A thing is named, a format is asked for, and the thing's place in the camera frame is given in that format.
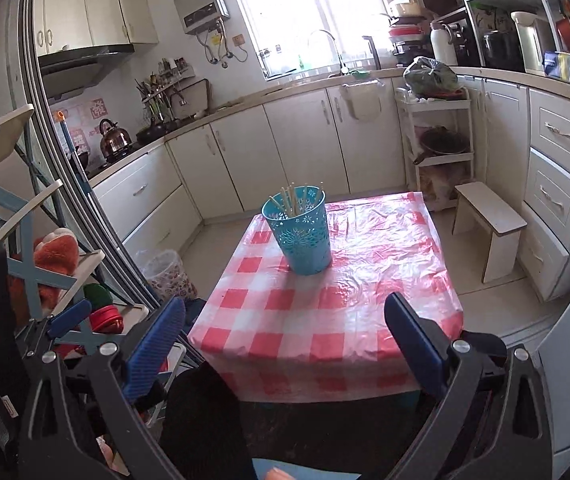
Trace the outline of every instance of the frying pan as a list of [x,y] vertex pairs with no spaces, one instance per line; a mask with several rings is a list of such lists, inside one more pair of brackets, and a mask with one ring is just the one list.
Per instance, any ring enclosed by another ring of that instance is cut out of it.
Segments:
[[456,155],[469,150],[469,140],[462,134],[450,132],[444,126],[436,126],[427,130],[419,140],[423,152],[414,160],[418,166],[428,156]]

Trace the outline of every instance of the thermos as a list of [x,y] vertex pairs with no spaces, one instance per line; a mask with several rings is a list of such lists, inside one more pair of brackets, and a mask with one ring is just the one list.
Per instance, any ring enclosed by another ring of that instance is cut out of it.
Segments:
[[431,22],[431,46],[434,57],[448,66],[457,66],[456,49],[454,48],[454,35],[451,29],[439,22]]

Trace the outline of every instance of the countertop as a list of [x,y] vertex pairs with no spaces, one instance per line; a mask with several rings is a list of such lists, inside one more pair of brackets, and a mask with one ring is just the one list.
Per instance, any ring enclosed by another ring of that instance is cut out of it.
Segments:
[[[530,88],[537,88],[549,92],[551,94],[556,94],[561,97],[570,99],[570,84],[549,77],[526,74],[521,72],[510,72],[507,70],[495,70],[493,68],[454,66],[452,67],[452,70],[456,74],[461,76],[470,75],[477,77],[486,77],[489,79],[498,79],[501,81],[521,84],[523,86],[528,86]],[[404,68],[388,68],[384,70],[374,70],[373,72],[371,72],[371,76],[381,79],[402,77],[404,71],[405,71]],[[100,184],[102,181],[104,181],[106,178],[113,175],[120,169],[124,168],[125,166],[127,166],[129,163],[133,162],[140,156],[147,155],[149,152],[152,152],[153,150],[156,150],[157,148],[161,147],[164,143],[168,142],[168,140],[172,140],[175,137],[186,134],[187,132],[191,132],[192,130],[200,128],[201,126],[204,126],[206,124],[213,123],[214,121],[217,121],[224,117],[228,117],[238,112],[242,112],[243,110],[248,110],[248,108],[254,108],[255,106],[260,106],[266,103],[270,103],[272,101],[277,101],[278,99],[283,99],[286,97],[303,94],[305,92],[312,92],[314,90],[329,88],[332,86],[354,83],[357,81],[358,80],[354,78],[354,76],[347,75],[342,77],[320,79],[309,83],[297,84],[293,86],[274,86],[272,88],[268,88],[260,92],[256,92],[254,94],[242,97],[236,100],[240,101],[239,104],[233,105],[228,108],[220,109],[215,113],[208,115],[207,117],[204,117],[203,119],[199,119],[197,121],[194,121],[193,123],[187,124],[182,128],[179,128],[173,132],[166,134],[165,137],[161,137],[160,139],[155,140],[154,142],[146,145],[145,147],[132,153],[131,155],[126,156],[125,158],[118,161],[116,164],[113,164],[105,171],[102,171],[94,178],[92,178],[89,181],[89,184],[91,187],[95,187],[98,184]]]

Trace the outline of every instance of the range hood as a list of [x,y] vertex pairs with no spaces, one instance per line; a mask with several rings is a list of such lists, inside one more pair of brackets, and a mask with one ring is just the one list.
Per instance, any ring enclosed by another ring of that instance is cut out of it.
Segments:
[[83,93],[134,52],[129,44],[88,46],[39,56],[45,95],[54,104]]

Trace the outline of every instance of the screw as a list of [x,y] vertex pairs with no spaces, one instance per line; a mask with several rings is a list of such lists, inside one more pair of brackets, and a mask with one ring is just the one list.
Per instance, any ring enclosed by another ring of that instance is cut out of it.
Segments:
[[527,361],[527,359],[529,359],[529,354],[524,348],[516,348],[514,350],[514,357],[519,361]]
[[45,352],[43,354],[43,357],[41,357],[41,361],[43,361],[46,365],[50,364],[51,362],[56,361],[56,354],[52,350]]
[[101,345],[101,348],[99,348],[98,351],[101,352],[101,355],[112,355],[115,354],[118,349],[119,348],[116,346],[116,343],[109,342]]
[[452,346],[454,347],[454,350],[456,350],[456,352],[459,352],[461,354],[466,354],[471,350],[471,346],[469,346],[469,343],[467,341],[463,341],[462,339],[457,339],[456,341],[454,341],[452,343]]

